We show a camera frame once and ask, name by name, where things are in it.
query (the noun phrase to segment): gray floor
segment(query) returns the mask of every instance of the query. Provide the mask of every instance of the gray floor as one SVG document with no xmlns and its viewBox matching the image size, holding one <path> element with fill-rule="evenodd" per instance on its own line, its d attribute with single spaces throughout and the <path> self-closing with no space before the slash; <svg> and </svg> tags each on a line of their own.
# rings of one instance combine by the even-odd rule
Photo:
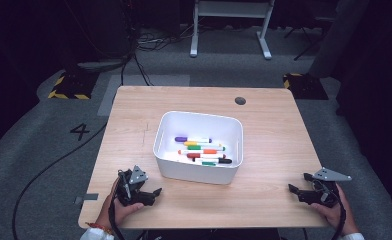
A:
<svg viewBox="0 0 392 240">
<path fill-rule="evenodd" d="M 256 30 L 259 28 L 205 32 L 199 38 L 197 58 L 189 57 L 190 38 L 160 51 L 138 51 L 137 56 L 150 76 L 189 79 L 183 82 L 180 80 L 183 78 L 172 78 L 171 82 L 157 83 L 163 85 L 282 88 L 283 74 L 307 72 L 316 49 L 293 61 L 308 44 L 300 32 L 284 39 L 289 29 L 269 30 L 267 42 L 273 58 L 267 61 L 255 39 Z M 101 106 L 109 83 L 120 70 L 102 73 L 90 100 L 48 99 L 61 72 L 60 69 L 53 73 L 41 84 L 37 91 L 40 103 L 0 141 L 0 239 L 13 239 L 13 210 L 27 183 L 49 164 L 90 140 L 108 120 L 106 109 L 101 114 Z M 124 75 L 125 85 L 139 84 L 132 82 L 140 75 L 134 61 L 126 66 Z M 366 239 L 392 239 L 391 199 L 360 154 L 345 118 L 335 115 L 339 82 L 327 78 L 322 79 L 322 84 L 330 100 L 296 101 L 319 159 L 324 167 L 353 177 L 352 182 L 342 186 Z M 78 141 L 78 134 L 70 130 L 82 123 L 90 132 Z M 19 239 L 79 239 L 84 230 L 77 224 L 80 205 L 74 201 L 86 193 L 102 137 L 103 130 L 88 144 L 54 164 L 29 187 L 16 216 Z M 134 239 L 139 231 L 126 233 L 127 239 Z M 303 239 L 301 229 L 284 228 L 280 234 L 289 240 Z M 331 228 L 308 229 L 311 240 L 330 239 L 332 235 Z"/>
</svg>

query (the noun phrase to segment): wooden table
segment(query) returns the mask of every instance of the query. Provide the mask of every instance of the wooden table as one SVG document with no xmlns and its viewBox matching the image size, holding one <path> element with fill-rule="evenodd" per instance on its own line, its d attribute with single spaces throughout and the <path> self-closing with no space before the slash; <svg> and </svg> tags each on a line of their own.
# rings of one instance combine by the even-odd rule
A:
<svg viewBox="0 0 392 240">
<path fill-rule="evenodd" d="M 245 105 L 235 103 L 243 97 Z M 244 160 L 229 185 L 163 177 L 153 154 L 164 113 L 187 111 L 233 117 L 244 131 Z M 96 220 L 118 169 L 139 165 L 149 176 L 142 191 L 162 187 L 154 206 L 122 227 L 268 228 L 321 227 L 327 223 L 290 193 L 288 184 L 311 189 L 303 173 L 321 168 L 292 94 L 287 89 L 120 87 L 100 146 L 79 225 Z"/>
</svg>

